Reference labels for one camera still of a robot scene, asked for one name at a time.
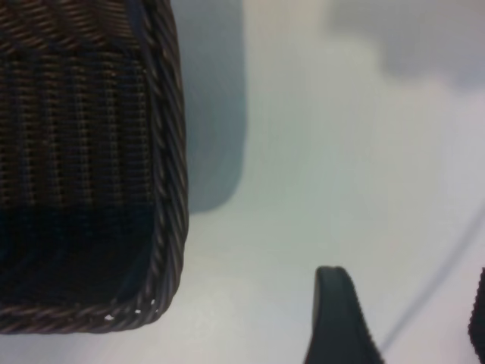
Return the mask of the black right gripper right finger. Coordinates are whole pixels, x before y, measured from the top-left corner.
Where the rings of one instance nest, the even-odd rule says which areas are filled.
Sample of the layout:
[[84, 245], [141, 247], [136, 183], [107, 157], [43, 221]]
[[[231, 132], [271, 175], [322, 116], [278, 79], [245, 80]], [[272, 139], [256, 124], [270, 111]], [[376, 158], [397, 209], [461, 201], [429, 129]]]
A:
[[477, 356], [485, 356], [485, 270], [482, 268], [471, 318], [468, 336]]

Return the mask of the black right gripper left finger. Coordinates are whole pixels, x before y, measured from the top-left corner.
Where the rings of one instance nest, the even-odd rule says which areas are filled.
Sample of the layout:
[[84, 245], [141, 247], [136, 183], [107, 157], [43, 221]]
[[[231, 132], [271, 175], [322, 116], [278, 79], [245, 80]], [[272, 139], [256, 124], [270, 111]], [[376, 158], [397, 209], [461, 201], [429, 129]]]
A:
[[321, 266], [315, 271], [312, 330], [305, 362], [383, 362], [352, 279], [342, 267]]

